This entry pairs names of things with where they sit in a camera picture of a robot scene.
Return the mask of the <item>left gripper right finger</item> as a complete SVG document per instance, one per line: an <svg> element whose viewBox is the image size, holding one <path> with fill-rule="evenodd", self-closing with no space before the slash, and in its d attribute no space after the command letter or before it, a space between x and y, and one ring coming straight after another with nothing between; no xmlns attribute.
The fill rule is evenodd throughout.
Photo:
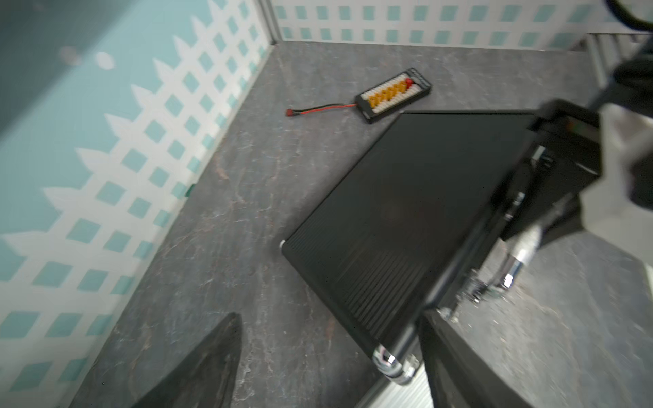
<svg viewBox="0 0 653 408"><path fill-rule="evenodd" d="M420 347L435 407L529 407L435 309L420 316Z"/></svg>

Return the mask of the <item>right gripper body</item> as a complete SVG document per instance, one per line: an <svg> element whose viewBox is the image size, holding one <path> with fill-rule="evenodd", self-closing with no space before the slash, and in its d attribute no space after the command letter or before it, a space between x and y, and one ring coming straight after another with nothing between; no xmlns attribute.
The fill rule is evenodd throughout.
<svg viewBox="0 0 653 408"><path fill-rule="evenodd" d="M542 244L583 230L580 193L602 174L597 112L565 100L551 100L534 112L533 133L518 187L525 198L500 235L508 241L537 222Z"/></svg>

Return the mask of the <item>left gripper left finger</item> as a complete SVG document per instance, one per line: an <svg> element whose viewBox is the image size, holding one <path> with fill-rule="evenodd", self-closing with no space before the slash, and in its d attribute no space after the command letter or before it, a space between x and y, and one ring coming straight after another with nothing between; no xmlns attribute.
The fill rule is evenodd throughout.
<svg viewBox="0 0 653 408"><path fill-rule="evenodd" d="M229 407L241 360L243 326L228 314L136 407Z"/></svg>

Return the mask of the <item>silver poker set case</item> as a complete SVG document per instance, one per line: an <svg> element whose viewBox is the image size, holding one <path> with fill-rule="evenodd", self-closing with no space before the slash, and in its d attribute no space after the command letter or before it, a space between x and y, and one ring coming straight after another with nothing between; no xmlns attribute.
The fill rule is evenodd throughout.
<svg viewBox="0 0 653 408"><path fill-rule="evenodd" d="M399 385L386 378L379 379L356 404L356 408L433 408L428 377L420 367L409 384Z"/></svg>

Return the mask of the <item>black poker set case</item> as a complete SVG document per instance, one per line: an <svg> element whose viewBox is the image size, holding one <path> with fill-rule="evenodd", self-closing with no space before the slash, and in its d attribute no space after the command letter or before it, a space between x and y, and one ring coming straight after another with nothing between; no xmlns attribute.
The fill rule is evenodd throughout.
<svg viewBox="0 0 653 408"><path fill-rule="evenodd" d="M409 383L417 321L528 226L532 110L405 112L280 245L376 369Z"/></svg>

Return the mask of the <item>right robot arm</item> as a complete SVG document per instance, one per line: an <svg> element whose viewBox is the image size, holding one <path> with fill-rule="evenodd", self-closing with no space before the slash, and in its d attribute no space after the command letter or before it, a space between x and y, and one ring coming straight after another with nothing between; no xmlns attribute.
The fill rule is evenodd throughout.
<svg viewBox="0 0 653 408"><path fill-rule="evenodd" d="M552 100L503 186L500 238L534 248L578 231L652 239L652 42L614 67L589 107Z"/></svg>

